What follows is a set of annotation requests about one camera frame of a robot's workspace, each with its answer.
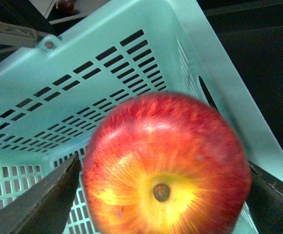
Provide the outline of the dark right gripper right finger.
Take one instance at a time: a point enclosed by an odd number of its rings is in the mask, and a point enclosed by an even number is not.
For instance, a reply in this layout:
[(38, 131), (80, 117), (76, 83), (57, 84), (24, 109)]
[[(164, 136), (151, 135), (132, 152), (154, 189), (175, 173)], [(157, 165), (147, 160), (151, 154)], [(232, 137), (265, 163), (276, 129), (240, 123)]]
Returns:
[(234, 234), (283, 234), (283, 182), (249, 162), (252, 186)]

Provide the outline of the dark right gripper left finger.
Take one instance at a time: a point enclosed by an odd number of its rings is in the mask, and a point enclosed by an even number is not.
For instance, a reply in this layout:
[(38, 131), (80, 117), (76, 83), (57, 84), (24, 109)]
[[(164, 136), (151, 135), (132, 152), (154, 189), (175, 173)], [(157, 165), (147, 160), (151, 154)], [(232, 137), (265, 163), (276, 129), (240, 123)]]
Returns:
[(0, 234), (61, 234), (79, 184), (81, 162), (72, 156), (0, 210)]

